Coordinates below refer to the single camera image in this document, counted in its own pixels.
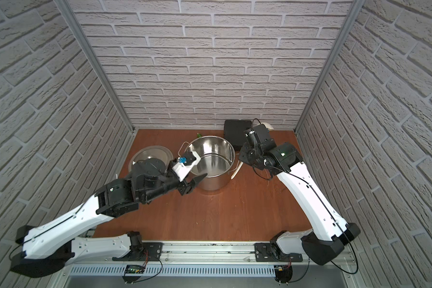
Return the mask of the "cream plastic ladle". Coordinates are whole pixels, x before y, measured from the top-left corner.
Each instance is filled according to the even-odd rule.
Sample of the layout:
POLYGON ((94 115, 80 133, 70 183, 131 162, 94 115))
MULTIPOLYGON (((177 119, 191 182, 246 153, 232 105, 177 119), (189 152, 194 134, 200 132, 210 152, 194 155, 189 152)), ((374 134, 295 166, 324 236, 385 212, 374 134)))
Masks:
POLYGON ((243 165, 243 162, 238 162, 236 169, 234 170, 233 174, 231 175, 231 179, 233 180, 235 178, 235 176, 238 174, 238 172, 240 171, 241 167, 243 165))

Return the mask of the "stainless steel pot lid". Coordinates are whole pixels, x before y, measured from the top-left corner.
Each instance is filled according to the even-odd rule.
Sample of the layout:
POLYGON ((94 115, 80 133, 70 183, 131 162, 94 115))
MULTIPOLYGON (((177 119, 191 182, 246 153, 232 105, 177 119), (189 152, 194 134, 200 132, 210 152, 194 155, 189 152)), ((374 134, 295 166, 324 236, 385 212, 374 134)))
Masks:
POLYGON ((174 159, 172 152, 164 146, 148 146, 135 153, 128 165, 128 171, 131 172, 133 165, 150 158, 157 158, 168 165, 174 159))

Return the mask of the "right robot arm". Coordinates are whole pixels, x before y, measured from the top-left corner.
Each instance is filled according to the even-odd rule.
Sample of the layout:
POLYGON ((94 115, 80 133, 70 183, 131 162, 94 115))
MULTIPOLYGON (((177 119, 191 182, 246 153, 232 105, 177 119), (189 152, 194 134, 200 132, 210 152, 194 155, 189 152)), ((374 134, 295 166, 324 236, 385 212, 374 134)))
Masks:
POLYGON ((244 132, 247 139, 239 159, 254 170, 267 170, 291 192, 307 216, 311 229, 280 232, 271 240, 271 253, 279 260, 289 254, 306 254, 314 263, 334 260, 360 233, 356 223, 348 223, 330 204, 312 179, 302 155, 294 145, 277 145, 261 124, 244 132))

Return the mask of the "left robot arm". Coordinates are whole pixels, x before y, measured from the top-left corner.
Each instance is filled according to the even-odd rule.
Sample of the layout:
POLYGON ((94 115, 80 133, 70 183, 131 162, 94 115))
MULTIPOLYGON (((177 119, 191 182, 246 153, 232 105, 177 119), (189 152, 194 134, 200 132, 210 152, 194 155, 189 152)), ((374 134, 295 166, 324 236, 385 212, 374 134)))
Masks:
POLYGON ((40 278, 90 258, 148 261, 152 253, 144 247, 139 232, 100 239, 82 238, 81 234, 174 190, 181 195, 191 193, 205 178, 200 175, 186 181, 199 162, 200 157, 195 152, 187 152, 169 164, 158 158, 137 162, 125 178, 97 189, 73 210, 39 227, 22 226, 15 240, 21 251, 10 258, 10 271, 40 278))

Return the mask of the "black plastic tool case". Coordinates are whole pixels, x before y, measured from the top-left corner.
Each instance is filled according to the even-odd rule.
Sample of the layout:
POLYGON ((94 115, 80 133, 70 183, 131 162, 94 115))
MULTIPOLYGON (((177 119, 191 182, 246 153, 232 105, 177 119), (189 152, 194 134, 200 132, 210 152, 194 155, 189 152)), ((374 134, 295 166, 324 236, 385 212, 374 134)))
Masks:
POLYGON ((245 131, 252 127, 250 120, 225 120, 224 138, 233 146, 236 152, 240 151, 247 142, 245 131))

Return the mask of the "left controller board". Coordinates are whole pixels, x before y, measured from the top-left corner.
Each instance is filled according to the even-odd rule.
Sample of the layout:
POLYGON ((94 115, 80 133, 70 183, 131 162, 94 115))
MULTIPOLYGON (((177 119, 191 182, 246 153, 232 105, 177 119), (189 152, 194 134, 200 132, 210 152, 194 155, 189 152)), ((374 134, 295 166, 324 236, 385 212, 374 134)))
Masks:
POLYGON ((146 271, 146 266, 127 265, 124 274, 126 276, 143 275, 145 271, 146 271))

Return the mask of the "controller board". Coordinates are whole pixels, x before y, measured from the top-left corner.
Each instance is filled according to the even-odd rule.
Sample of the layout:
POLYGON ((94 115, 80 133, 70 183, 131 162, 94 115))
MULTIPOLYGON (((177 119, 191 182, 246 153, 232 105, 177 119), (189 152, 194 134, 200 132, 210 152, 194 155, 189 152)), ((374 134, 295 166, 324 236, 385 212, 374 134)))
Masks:
POLYGON ((126 276, 143 275, 145 271, 146 271, 146 266, 127 265, 124 274, 126 276))
POLYGON ((277 265, 274 267, 275 281, 279 284, 288 284, 293 276, 291 266, 277 265))

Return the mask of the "right controller board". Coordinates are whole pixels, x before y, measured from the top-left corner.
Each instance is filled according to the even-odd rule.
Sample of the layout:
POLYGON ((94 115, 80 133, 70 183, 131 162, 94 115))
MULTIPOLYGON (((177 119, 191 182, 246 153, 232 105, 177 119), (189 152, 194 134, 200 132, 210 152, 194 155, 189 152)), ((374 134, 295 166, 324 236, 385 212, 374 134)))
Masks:
POLYGON ((288 284, 293 276, 291 266, 277 265, 274 267, 275 281, 279 284, 288 284))

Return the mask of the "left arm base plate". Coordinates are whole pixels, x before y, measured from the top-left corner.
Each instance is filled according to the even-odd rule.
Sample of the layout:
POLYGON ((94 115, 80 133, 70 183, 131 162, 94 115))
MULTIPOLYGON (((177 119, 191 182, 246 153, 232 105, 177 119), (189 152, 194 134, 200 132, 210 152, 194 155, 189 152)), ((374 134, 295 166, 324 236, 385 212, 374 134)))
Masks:
POLYGON ((121 258, 113 257, 113 261, 123 262, 144 262, 148 260, 160 260, 162 254, 162 242, 142 242, 139 245, 131 246, 130 251, 121 258))

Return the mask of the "aluminium front rail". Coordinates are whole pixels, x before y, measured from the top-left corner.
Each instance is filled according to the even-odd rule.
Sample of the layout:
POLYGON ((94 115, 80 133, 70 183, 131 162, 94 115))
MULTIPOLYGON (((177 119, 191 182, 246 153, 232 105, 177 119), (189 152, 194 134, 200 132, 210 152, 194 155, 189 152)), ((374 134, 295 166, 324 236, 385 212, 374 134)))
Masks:
MULTIPOLYGON (((112 258, 125 256, 131 246, 142 242, 127 235, 113 238, 76 238, 72 243, 74 257, 66 265, 74 264, 143 264, 148 266, 242 266, 242 265, 279 265, 294 264, 291 262, 257 262, 254 255, 254 244, 257 242, 229 241, 162 241, 163 249, 160 260, 144 262, 113 261, 112 258)), ((302 254, 306 263, 307 255, 301 244, 294 245, 294 252, 302 254)))

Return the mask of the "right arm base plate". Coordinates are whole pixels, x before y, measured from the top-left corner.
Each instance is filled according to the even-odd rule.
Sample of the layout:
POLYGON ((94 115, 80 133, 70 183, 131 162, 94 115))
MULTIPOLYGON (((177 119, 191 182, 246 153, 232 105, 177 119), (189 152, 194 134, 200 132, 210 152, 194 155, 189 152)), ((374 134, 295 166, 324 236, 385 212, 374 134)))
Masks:
POLYGON ((270 242, 257 242, 254 244, 254 255, 257 262, 291 262, 299 263, 303 261, 300 253, 283 253, 276 244, 270 242))

